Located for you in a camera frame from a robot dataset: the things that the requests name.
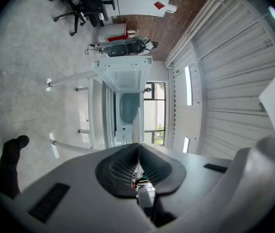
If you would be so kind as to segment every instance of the cable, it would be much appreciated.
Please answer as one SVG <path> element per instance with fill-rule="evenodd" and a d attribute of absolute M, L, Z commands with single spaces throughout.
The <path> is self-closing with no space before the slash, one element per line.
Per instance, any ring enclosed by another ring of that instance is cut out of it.
<path fill-rule="evenodd" d="M 90 46 L 93 46 L 93 45 L 92 45 L 92 44 L 89 44 L 89 46 L 88 46 L 87 49 L 85 50 L 85 54 L 86 54 L 86 55 L 89 54 L 89 50 L 99 51 L 99 49 L 89 49 Z"/>

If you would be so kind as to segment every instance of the window frame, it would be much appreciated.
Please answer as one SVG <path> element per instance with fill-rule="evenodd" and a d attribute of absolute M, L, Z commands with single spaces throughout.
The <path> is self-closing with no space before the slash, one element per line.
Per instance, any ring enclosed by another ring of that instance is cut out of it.
<path fill-rule="evenodd" d="M 155 84 L 163 84 L 164 85 L 164 99 L 155 99 Z M 154 144 L 155 142 L 155 132 L 164 132 L 163 133 L 163 142 L 162 144 L 158 146 L 164 146 L 165 145 L 165 134 L 166 134 L 166 83 L 165 82 L 147 82 L 146 84 L 151 84 L 152 85 L 152 98 L 151 99 L 144 99 L 144 101 L 164 101 L 164 106 L 165 106 L 165 113 L 164 113 L 164 129 L 163 130 L 144 130 L 144 133 L 152 133 L 152 143 Z"/>

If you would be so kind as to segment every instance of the white pipe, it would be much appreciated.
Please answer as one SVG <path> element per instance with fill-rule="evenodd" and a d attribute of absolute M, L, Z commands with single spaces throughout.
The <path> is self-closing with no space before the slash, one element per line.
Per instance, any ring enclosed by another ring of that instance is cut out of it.
<path fill-rule="evenodd" d="M 198 14 L 195 16 L 194 20 L 190 23 L 190 25 L 188 26 L 188 28 L 184 32 L 183 37 L 178 40 L 178 42 L 174 46 L 173 50 L 168 55 L 168 58 L 167 58 L 166 61 L 168 61 L 171 58 L 173 58 L 173 53 L 177 52 L 178 49 L 183 45 L 184 41 L 186 40 L 186 36 L 189 35 L 191 33 L 191 31 L 193 31 L 197 27 L 197 24 L 199 23 L 198 19 L 204 18 L 206 16 L 206 14 L 208 13 L 208 11 L 213 6 L 213 4 L 214 4 L 214 0 L 207 0 L 204 3 L 203 7 L 200 9 L 200 11 L 198 12 Z"/>
<path fill-rule="evenodd" d="M 167 141 L 167 146 L 168 148 L 172 149 L 172 143 L 173 143 L 173 131 L 174 131 L 174 78 L 173 78 L 173 71 L 168 70 L 169 74 L 169 91 L 170 91 L 170 97 L 169 97 L 169 111 L 168 114 L 170 117 L 169 121 L 169 127 L 167 127 L 168 130 L 168 141 Z"/>
<path fill-rule="evenodd" d="M 233 36 L 229 37 L 225 41 L 223 41 L 221 44 L 217 45 L 215 48 L 207 52 L 206 54 L 202 55 L 201 57 L 198 58 L 198 60 L 201 60 L 202 58 L 206 57 L 210 53 L 212 53 L 214 50 L 218 49 L 220 46 L 224 45 L 226 42 L 230 41 L 231 39 L 235 38 L 237 35 L 241 34 L 242 32 L 246 31 L 248 28 L 252 27 L 253 25 L 257 24 L 260 20 L 264 19 L 265 17 L 269 16 L 269 13 L 263 15 L 259 19 L 255 20 L 252 22 L 250 25 L 246 26 L 244 29 L 240 30 L 238 33 L 234 34 Z"/>
<path fill-rule="evenodd" d="M 207 22 L 207 20 L 214 14 L 214 12 L 222 6 L 222 2 L 225 0 L 214 0 L 214 4 L 207 15 L 199 22 L 197 27 L 193 27 L 190 25 L 191 29 L 193 30 L 190 36 L 186 39 L 186 41 L 179 47 L 176 52 L 172 52 L 172 56 L 169 60 L 165 62 L 166 66 L 170 65 L 172 61 L 177 57 L 177 55 L 184 49 L 184 47 L 191 41 L 191 39 L 197 34 L 197 32 L 201 29 L 201 27 Z"/>
<path fill-rule="evenodd" d="M 70 144 L 66 144 L 66 143 L 62 143 L 62 142 L 58 142 L 58 141 L 54 141 L 52 144 L 55 145 L 56 147 L 65 148 L 65 149 L 68 149 L 70 151 L 83 153 L 83 154 L 94 153 L 94 152 L 99 151 L 99 150 L 92 150 L 92 149 L 77 147 L 77 146 L 74 146 L 74 145 L 70 145 Z"/>
<path fill-rule="evenodd" d="M 81 72 L 81 73 L 73 74 L 73 75 L 70 75 L 70 76 L 55 80 L 55 81 L 51 81 L 50 83 L 48 83 L 46 85 L 46 87 L 54 87 L 54 86 L 64 83 L 64 82 L 93 78 L 96 76 L 97 76 L 97 74 L 94 71 Z"/>

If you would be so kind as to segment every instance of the black vent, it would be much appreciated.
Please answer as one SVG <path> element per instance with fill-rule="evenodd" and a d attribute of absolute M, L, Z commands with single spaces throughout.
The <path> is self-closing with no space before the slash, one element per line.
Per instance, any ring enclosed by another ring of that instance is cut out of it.
<path fill-rule="evenodd" d="M 138 165 L 138 144 L 115 148 L 120 150 L 103 159 L 97 165 L 95 175 L 101 186 L 110 194 L 119 198 L 135 198 L 132 179 Z"/>
<path fill-rule="evenodd" d="M 68 185 L 61 183 L 55 184 L 51 190 L 29 211 L 29 214 L 42 223 L 46 223 L 68 190 Z"/>

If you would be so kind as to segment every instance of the red diamond logo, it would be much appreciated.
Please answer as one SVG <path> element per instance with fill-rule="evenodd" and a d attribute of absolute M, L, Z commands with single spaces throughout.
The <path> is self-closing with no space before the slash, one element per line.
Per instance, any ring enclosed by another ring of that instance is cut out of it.
<path fill-rule="evenodd" d="M 165 7 L 162 3 L 160 2 L 155 2 L 154 5 L 157 7 L 158 10 L 162 9 L 163 7 Z"/>

